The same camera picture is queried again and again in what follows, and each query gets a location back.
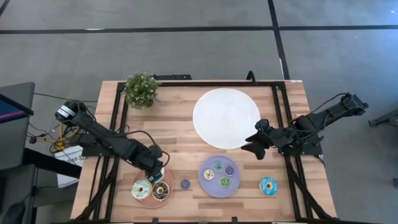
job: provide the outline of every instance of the purple plate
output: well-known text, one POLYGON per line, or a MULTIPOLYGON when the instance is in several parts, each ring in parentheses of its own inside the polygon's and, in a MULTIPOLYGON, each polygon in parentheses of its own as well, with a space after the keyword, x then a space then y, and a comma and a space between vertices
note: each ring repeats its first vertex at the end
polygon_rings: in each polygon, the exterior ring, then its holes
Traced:
POLYGON ((236 190, 239 188, 239 184, 241 183, 241 175, 239 173, 238 166, 236 163, 226 157, 226 156, 212 156, 207 159, 203 165, 199 169, 199 181, 200 185, 209 195, 216 198, 225 198, 235 194, 236 190), (231 182, 228 187, 222 187, 219 183, 221 177, 226 176, 225 170, 222 172, 214 172, 214 178, 211 180, 206 180, 203 176, 203 173, 207 169, 213 170, 213 165, 215 162, 221 162, 224 167, 232 166, 234 167, 235 173, 233 176, 228 176, 229 181, 231 182))

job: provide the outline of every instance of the small purple object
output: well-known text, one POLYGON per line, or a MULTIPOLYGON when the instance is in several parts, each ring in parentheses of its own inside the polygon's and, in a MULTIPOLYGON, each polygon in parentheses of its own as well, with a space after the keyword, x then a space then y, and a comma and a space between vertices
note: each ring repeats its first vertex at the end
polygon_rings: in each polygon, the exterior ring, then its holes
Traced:
POLYGON ((181 188, 182 189, 187 190, 189 188, 189 186, 191 186, 191 183, 189 182, 189 180, 183 179, 181 181, 181 188))
POLYGON ((228 176, 234 175, 234 167, 232 166, 225 167, 225 174, 228 176))
POLYGON ((200 167, 199 182, 203 190, 210 196, 216 198, 225 198, 235 194, 235 192, 239 188, 239 184, 241 183, 241 176, 238 166, 232 159, 226 156, 212 156, 207 159, 200 167), (229 177, 230 184, 228 187, 222 187, 219 183, 219 179, 225 175, 223 172, 215 172, 214 178, 212 180, 206 180, 203 176, 203 172, 207 169, 212 169, 215 162, 226 164, 234 169, 234 175, 229 177))

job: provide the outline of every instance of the white round plate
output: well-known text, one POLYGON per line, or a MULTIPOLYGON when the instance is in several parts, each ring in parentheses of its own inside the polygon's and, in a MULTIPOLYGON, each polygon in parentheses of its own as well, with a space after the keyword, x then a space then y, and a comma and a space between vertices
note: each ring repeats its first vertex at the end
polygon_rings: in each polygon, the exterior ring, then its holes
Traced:
POLYGON ((247 94, 231 88, 205 93, 193 109, 193 125, 198 135, 219 149, 236 149, 257 132, 260 120, 255 102, 247 94))

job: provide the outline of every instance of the wooden tabletop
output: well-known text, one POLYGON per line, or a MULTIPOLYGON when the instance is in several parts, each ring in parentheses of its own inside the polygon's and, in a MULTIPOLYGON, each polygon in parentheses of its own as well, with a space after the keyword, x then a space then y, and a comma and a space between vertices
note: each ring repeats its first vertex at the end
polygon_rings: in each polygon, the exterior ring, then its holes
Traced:
MULTIPOLYGON (((105 127, 109 127, 111 120, 117 84, 117 81, 103 82, 99 94, 95 116, 105 127)), ((286 87, 293 118, 307 114, 309 107, 303 83, 286 81, 286 87)), ((192 123, 193 108, 204 93, 214 88, 217 87, 160 87, 159 102, 154 103, 152 107, 144 110, 129 108, 126 124, 131 127, 131 131, 138 129, 147 131, 162 150, 170 154, 170 162, 166 169, 171 171, 174 177, 174 191, 163 207, 157 209, 140 207, 130 193, 134 177, 139 170, 121 161, 112 222, 151 222, 153 217, 159 218, 160 222, 230 222, 231 217, 247 222, 295 220, 284 158, 277 149, 268 149, 265 158, 258 161, 251 152, 214 148, 196 133, 192 123), (228 198, 213 198, 206 194, 199 184, 199 167, 204 160, 217 154, 230 157, 241 171, 239 189, 228 198), (266 176, 273 177, 278 182, 279 189, 274 196, 260 193, 259 179, 266 176), (182 179, 190 180, 190 189, 181 189, 182 179)), ((278 127, 271 87, 232 88, 249 95, 257 104, 261 118, 267 118, 272 126, 278 127)), ((286 123, 281 94, 279 101, 286 123)), ((122 105, 119 104, 119 111, 122 110, 122 105)), ((120 125, 120 117, 121 112, 118 114, 117 128, 120 125)), ((147 146, 150 144, 143 134, 134 134, 130 137, 138 139, 147 146)), ((323 164, 313 156, 302 156, 302 160, 309 191, 327 213, 336 216, 323 164)), ((87 206, 96 161, 96 157, 84 161, 72 218, 78 216, 87 206)), ((101 165, 102 162, 98 167, 96 183, 100 178, 101 165)), ((302 194, 299 189, 297 192, 301 214, 304 217, 302 194)), ((103 197, 100 217, 104 217, 105 214, 107 195, 106 192, 103 197)))

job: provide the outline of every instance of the green donut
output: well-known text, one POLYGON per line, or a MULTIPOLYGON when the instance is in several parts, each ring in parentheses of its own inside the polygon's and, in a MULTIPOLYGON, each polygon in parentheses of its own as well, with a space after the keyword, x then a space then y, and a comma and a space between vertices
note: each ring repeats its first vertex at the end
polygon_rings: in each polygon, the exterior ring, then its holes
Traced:
POLYGON ((229 178, 228 177, 224 176, 224 177, 220 178, 220 185, 222 187, 229 187, 229 184, 230 184, 230 182, 229 182, 229 178))

